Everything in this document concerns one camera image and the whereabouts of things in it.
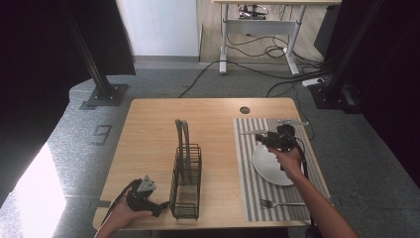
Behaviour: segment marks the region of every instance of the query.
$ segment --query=black curtain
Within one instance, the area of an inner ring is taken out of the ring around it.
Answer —
[[[92,78],[58,0],[0,3],[0,206],[49,138],[68,92]],[[135,74],[115,1],[67,2],[104,74]]]
[[[420,1],[362,2],[343,1],[326,55],[340,75],[329,86],[349,82],[357,89],[360,112],[420,186]],[[357,46],[346,48],[362,28]],[[347,61],[335,59],[343,47]],[[329,89],[339,94],[342,88]]]

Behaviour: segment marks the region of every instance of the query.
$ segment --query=black cable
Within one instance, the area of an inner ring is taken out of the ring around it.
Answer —
[[[298,59],[298,58],[296,58],[296,59],[297,59],[297,61],[298,61],[298,62],[300,62],[301,64],[304,64],[304,65],[311,65],[312,67],[321,68],[321,65],[320,65],[320,64],[316,64],[316,63],[312,63],[312,62],[304,61],[304,60],[301,60],[301,59]]]
[[[286,6],[285,5],[281,5],[278,7],[278,11],[280,11],[280,8],[283,7],[283,10],[281,11],[282,15],[284,15],[284,12],[286,11]]]
[[[191,85],[189,85],[188,86],[188,88],[186,88],[179,96],[178,96],[178,98],[180,98],[180,97],[182,97],[189,89],[191,89],[192,88],[192,86],[197,82],[197,80],[198,80],[198,78],[203,74],[203,72],[209,67],[209,66],[211,66],[211,65],[213,65],[213,64],[215,64],[215,63],[217,63],[217,62],[222,62],[222,61],[224,61],[224,62],[226,62],[226,63],[231,63],[231,64],[234,64],[234,65],[237,65],[237,66],[239,66],[239,67],[242,67],[242,68],[245,68],[245,69],[248,69],[248,70],[250,70],[250,71],[254,71],[254,72],[257,72],[257,73],[259,73],[259,74],[262,74],[262,75],[265,75],[265,76],[269,76],[269,77],[274,77],[274,78],[277,78],[277,79],[285,79],[286,81],[283,81],[283,82],[278,82],[278,83],[276,83],[274,86],[272,86],[269,90],[268,90],[268,92],[266,93],[266,95],[265,95],[265,97],[269,97],[269,93],[275,88],[275,87],[277,87],[277,86],[279,86],[279,85],[281,85],[281,84],[285,84],[285,83],[290,83],[290,82],[298,82],[298,81],[303,81],[303,80],[306,80],[306,79],[308,79],[308,78],[311,78],[311,77],[315,77],[315,76],[320,76],[320,75],[323,75],[323,74],[325,74],[326,72],[328,72],[328,70],[317,70],[317,71],[313,71],[313,72],[308,72],[308,73],[305,73],[305,74],[299,74],[299,75],[293,75],[293,76],[277,76],[277,75],[272,75],[272,74],[269,74],[269,73],[266,73],[266,72],[262,72],[262,71],[259,71],[259,70],[255,70],[255,69],[253,69],[253,68],[250,68],[250,67],[247,67],[247,66],[244,66],[244,65],[241,65],[241,64],[239,64],[239,63],[236,63],[236,62],[232,62],[232,61],[228,61],[228,60],[217,60],[217,61],[214,61],[214,62],[211,62],[210,64],[208,64],[204,69],[202,69],[201,70],[201,72],[197,75],[197,77],[194,79],[194,81],[191,83]]]
[[[276,96],[274,96],[274,97],[279,97],[279,96],[281,96],[281,95],[284,95],[284,94],[286,94],[288,91],[290,91],[290,89],[292,89],[292,85],[289,87],[289,88],[287,88],[285,91],[283,91],[283,92],[281,92],[281,93],[279,93],[279,94],[276,94]]]
[[[283,8],[283,12],[282,12],[282,14],[281,14],[281,17],[280,17],[280,21],[281,20],[283,20],[283,17],[284,17],[284,13],[286,12],[286,5],[284,5],[284,8]]]
[[[316,68],[316,69],[319,69],[317,66],[313,66],[313,65],[306,65],[306,66],[303,66],[302,68],[301,68],[301,70],[302,70],[302,72],[305,74],[305,73],[308,73],[308,72],[305,72],[305,68]]]
[[[308,117],[305,115],[305,113],[303,113],[303,111],[302,111],[302,109],[300,108],[300,101],[299,101],[299,91],[298,90],[296,90],[296,88],[294,88],[294,82],[292,83],[292,86],[291,86],[292,88],[293,88],[293,90],[296,92],[296,94],[294,95],[295,96],[295,98],[296,98],[296,108],[297,108],[297,110],[300,112],[300,114],[302,114],[302,116],[304,117],[304,120],[305,121],[307,121],[308,122],[308,124],[309,124],[309,129],[311,130],[311,136],[308,138],[309,139],[309,141],[312,141],[314,138],[315,138],[315,132],[314,132],[314,129],[313,129],[313,127],[312,127],[312,124],[311,124],[311,122],[309,121],[309,119],[308,119]]]
[[[294,5],[291,5],[289,21],[291,20],[291,14],[293,13],[293,7],[294,7]]]
[[[312,60],[312,59],[307,59],[305,57],[300,56],[297,52],[293,51],[293,55],[295,56],[295,58],[302,62],[302,63],[306,63],[306,64],[310,64],[313,65],[315,67],[321,67],[322,62],[321,61],[316,61],[316,60]]]
[[[275,6],[271,5],[271,12],[269,13],[270,15],[280,15],[281,13],[281,6],[278,6],[278,13],[274,12]]]
[[[274,40],[279,40],[281,42],[284,42],[285,44],[287,44],[287,42],[284,41],[284,40],[282,40],[282,39],[280,39],[280,38],[277,38],[275,35],[273,35],[272,37],[269,37],[269,36],[259,37],[259,38],[253,39],[251,41],[243,42],[243,43],[232,43],[232,41],[230,40],[229,36],[227,36],[227,39],[228,39],[229,43],[231,45],[234,45],[234,46],[241,46],[241,45],[245,45],[245,44],[250,44],[250,43],[253,43],[253,42],[256,42],[256,41],[260,41],[260,40],[266,39],[266,38],[272,39],[272,42],[273,42],[274,46],[268,46],[268,47],[266,47],[265,50],[264,50],[264,53],[259,54],[259,55],[250,55],[250,54],[247,54],[247,53],[243,52],[242,50],[240,50],[238,48],[234,48],[234,47],[231,47],[231,46],[226,46],[226,47],[229,48],[229,49],[232,49],[232,50],[236,50],[236,51],[242,53],[243,55],[245,55],[247,57],[262,57],[262,56],[267,55],[270,58],[274,58],[274,59],[282,58],[284,56],[284,51],[283,51],[284,47],[278,46],[275,43]],[[271,54],[271,52],[275,52],[275,51],[281,51],[280,56],[274,56],[274,55]]]
[[[302,145],[302,147],[303,147],[303,154],[305,154],[305,153],[306,153],[306,147],[305,147],[305,144],[303,143],[303,141],[302,141],[302,140],[300,140],[300,138],[297,138],[297,137],[296,137],[296,140],[298,140],[298,141],[300,142],[300,144]]]
[[[108,218],[109,214],[111,214],[111,211],[114,209],[114,207],[118,204],[118,201],[120,201],[120,199],[124,196],[124,194],[126,193],[126,191],[133,185],[133,183],[135,182],[135,180],[132,180],[126,187],[124,187],[124,189],[121,191],[121,193],[117,196],[117,198],[114,199],[114,201],[112,202],[111,206],[108,208],[107,213],[105,214],[105,217],[101,223],[101,225],[106,221],[106,219]]]

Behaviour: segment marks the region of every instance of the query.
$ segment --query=black wire rack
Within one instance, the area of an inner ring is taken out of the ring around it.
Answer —
[[[200,211],[201,149],[197,144],[190,144],[189,159],[185,155],[185,145],[182,148],[176,148],[169,207],[172,216],[176,219],[198,219]]]

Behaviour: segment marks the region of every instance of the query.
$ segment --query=fork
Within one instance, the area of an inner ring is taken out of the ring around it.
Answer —
[[[297,206],[305,206],[306,204],[304,202],[274,202],[271,200],[264,200],[260,199],[260,205],[265,206],[266,208],[274,208],[278,205],[297,205]]]

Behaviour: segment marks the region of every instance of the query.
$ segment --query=striped placemat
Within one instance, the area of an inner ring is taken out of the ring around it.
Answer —
[[[239,165],[239,176],[243,196],[243,207],[246,221],[302,221],[309,220],[309,211],[306,206],[277,206],[267,209],[260,205],[260,199],[269,199],[276,202],[302,202],[294,185],[281,186],[268,182],[259,175],[253,164],[254,148],[260,144],[255,135],[243,135],[252,130],[275,130],[278,121],[297,121],[293,118],[236,118],[235,139]],[[304,147],[310,144],[304,136],[303,126],[294,126],[295,137],[303,141]],[[318,190],[329,199],[329,192],[316,169],[316,161],[308,150],[305,150],[308,165],[309,179]]]

